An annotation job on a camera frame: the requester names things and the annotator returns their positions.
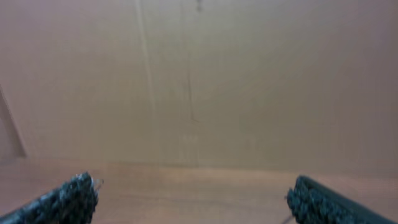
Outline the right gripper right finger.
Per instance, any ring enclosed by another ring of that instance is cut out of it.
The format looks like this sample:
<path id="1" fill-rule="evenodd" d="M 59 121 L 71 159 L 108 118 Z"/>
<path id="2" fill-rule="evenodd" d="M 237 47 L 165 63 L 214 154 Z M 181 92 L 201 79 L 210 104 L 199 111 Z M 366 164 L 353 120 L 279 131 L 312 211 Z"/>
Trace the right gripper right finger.
<path id="1" fill-rule="evenodd" d="M 397 224 L 304 175 L 285 198 L 298 224 Z"/>

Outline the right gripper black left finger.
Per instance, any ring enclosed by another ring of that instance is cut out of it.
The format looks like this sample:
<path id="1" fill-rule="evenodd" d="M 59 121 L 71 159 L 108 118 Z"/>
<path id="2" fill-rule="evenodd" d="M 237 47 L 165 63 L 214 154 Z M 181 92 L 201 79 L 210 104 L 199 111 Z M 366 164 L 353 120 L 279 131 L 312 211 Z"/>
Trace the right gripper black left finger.
<path id="1" fill-rule="evenodd" d="M 95 182 L 87 172 L 1 217 L 2 224 L 87 224 L 98 204 Z"/>

